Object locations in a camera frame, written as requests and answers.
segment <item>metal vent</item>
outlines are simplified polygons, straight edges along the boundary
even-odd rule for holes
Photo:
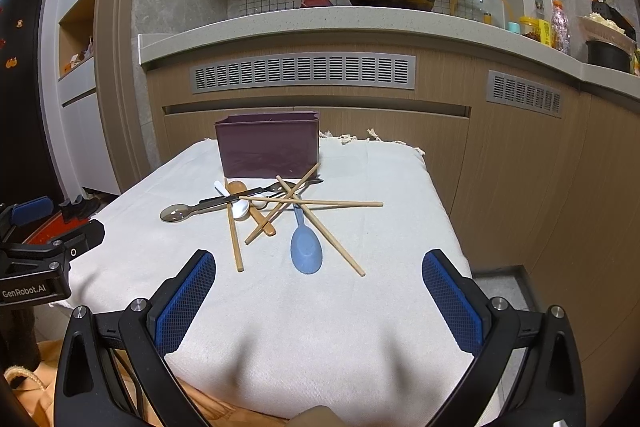
[[[415,57],[386,53],[299,53],[194,66],[191,92],[262,86],[355,85],[415,89]]]
[[[560,91],[511,74],[489,71],[486,99],[561,118]]]

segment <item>kitchen counter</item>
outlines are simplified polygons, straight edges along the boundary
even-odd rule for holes
[[[224,42],[296,32],[398,32],[465,42],[542,64],[567,76],[640,100],[640,78],[592,66],[555,49],[484,23],[397,8],[323,7],[249,15],[179,34],[138,36],[140,64]]]

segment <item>white towel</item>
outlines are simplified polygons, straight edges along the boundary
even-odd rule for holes
[[[319,175],[304,195],[377,200],[382,208],[315,213],[366,272],[360,277],[318,232],[323,263],[313,275],[292,265],[296,227],[286,210],[277,234],[244,238],[234,263],[226,210],[164,223],[162,209],[213,197],[222,180],[215,140],[188,148],[102,210],[100,247],[72,263],[66,302],[94,313],[150,297],[193,252],[210,251],[216,281],[182,345],[166,357],[204,393],[259,412],[292,417],[327,405],[349,425],[422,427],[472,360],[460,351],[422,282],[424,254],[440,248],[469,277],[465,257],[418,152],[379,141],[320,140]],[[249,188],[272,180],[245,180]],[[486,417],[497,415],[497,400]]]

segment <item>plastic bottle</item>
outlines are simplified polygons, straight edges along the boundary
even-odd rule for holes
[[[554,1],[554,10],[551,14],[552,46],[566,55],[569,54],[569,21],[562,9],[562,1]]]

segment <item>metal screw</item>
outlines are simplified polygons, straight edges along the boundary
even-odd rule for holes
[[[551,306],[551,314],[556,319],[561,319],[564,317],[564,310],[560,306]]]
[[[494,297],[493,299],[491,299],[491,306],[493,306],[498,311],[502,311],[509,307],[509,303],[507,302],[507,299],[504,299],[502,297]]]
[[[78,308],[74,310],[74,317],[76,319],[81,319],[85,315],[86,315],[86,306],[78,306]]]
[[[146,308],[146,299],[135,299],[131,303],[130,308],[135,312],[141,312]]]

